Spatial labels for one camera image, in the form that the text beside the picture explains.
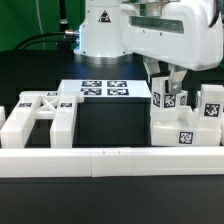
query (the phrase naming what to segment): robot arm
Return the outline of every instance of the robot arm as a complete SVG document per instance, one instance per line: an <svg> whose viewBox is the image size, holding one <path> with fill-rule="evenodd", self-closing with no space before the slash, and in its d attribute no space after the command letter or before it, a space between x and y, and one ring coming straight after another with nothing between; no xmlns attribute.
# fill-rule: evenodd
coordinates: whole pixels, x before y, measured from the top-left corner
<svg viewBox="0 0 224 224"><path fill-rule="evenodd" d="M216 15L215 0L131 0L120 5L122 41L145 56L148 74L158 71L156 61L169 63L170 91L178 92L187 69L214 68L223 58L222 19Z"/></svg>

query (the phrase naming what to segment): black square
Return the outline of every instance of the black square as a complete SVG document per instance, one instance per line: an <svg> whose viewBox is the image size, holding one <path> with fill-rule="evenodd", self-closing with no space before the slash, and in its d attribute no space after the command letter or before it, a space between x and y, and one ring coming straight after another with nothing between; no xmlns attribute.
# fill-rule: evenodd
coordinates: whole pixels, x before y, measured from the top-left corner
<svg viewBox="0 0 224 224"><path fill-rule="evenodd" d="M194 138L193 132L181 131L179 134L179 144L192 145Z"/></svg>
<svg viewBox="0 0 224 224"><path fill-rule="evenodd" d="M185 106L186 104L187 104L187 96L186 95L181 96L180 97L180 105Z"/></svg>
<svg viewBox="0 0 224 224"><path fill-rule="evenodd" d="M20 103L19 107L31 107L32 103Z"/></svg>
<svg viewBox="0 0 224 224"><path fill-rule="evenodd" d="M176 95L167 94L164 97L164 108L172 108L176 106Z"/></svg>
<svg viewBox="0 0 224 224"><path fill-rule="evenodd" d="M72 107L72 103L61 103L60 107Z"/></svg>
<svg viewBox="0 0 224 224"><path fill-rule="evenodd" d="M220 104L206 103L204 116L205 117L218 117L219 111L220 111Z"/></svg>
<svg viewBox="0 0 224 224"><path fill-rule="evenodd" d="M82 86L83 87L101 87L102 81L83 81Z"/></svg>
<svg viewBox="0 0 224 224"><path fill-rule="evenodd" d="M128 96L128 89L108 89L108 96Z"/></svg>
<svg viewBox="0 0 224 224"><path fill-rule="evenodd" d="M157 107L160 107L161 95L157 92L153 93L153 104Z"/></svg>
<svg viewBox="0 0 224 224"><path fill-rule="evenodd" d="M99 96L102 95L102 89L99 88L83 88L81 91L84 93L86 96Z"/></svg>
<svg viewBox="0 0 224 224"><path fill-rule="evenodd" d="M57 96L58 93L48 93L47 96Z"/></svg>
<svg viewBox="0 0 224 224"><path fill-rule="evenodd" d="M126 81L107 81L107 87L127 87Z"/></svg>

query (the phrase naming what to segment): black table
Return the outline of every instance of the black table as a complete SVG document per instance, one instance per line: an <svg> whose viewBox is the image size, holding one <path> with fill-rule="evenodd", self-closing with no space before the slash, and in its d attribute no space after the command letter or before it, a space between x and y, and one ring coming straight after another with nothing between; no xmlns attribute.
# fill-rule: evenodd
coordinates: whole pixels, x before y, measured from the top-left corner
<svg viewBox="0 0 224 224"><path fill-rule="evenodd" d="M167 75L167 65L161 68L160 75ZM220 68L188 72L183 83L190 91L188 103L194 104L202 83L223 84L222 75ZM75 63L68 53L0 53L0 105L7 116L20 92L57 90L62 79L146 80L147 74L139 56L126 64L96 66ZM78 108L74 147L150 146L149 106L139 98L86 100ZM50 121L38 122L28 148L49 146ZM0 179L4 224L222 224L223 208L223 176Z"/></svg>

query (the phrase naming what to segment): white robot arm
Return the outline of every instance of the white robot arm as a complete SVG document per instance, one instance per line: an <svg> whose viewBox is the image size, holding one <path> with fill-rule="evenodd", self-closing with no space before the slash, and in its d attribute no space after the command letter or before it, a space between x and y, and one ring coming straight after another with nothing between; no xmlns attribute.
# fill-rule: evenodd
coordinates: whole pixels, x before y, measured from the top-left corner
<svg viewBox="0 0 224 224"><path fill-rule="evenodd" d="M80 27L76 56L92 63L117 63L135 52L145 56L149 75L159 71L157 61L169 63L170 82L178 83L187 69L214 68L223 58L223 25L215 3L86 0L86 19ZM141 4L146 7L144 15Z"/></svg>

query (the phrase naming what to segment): green background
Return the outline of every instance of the green background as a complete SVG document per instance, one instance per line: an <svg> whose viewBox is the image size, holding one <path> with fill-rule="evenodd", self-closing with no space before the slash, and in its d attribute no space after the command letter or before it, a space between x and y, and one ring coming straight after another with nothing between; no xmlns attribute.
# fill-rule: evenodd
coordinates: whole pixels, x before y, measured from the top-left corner
<svg viewBox="0 0 224 224"><path fill-rule="evenodd" d="M43 32L60 31L58 0L39 0L39 4ZM77 29L84 20L85 1L66 0L66 10L70 28ZM0 51L13 49L37 34L36 0L0 0Z"/></svg>

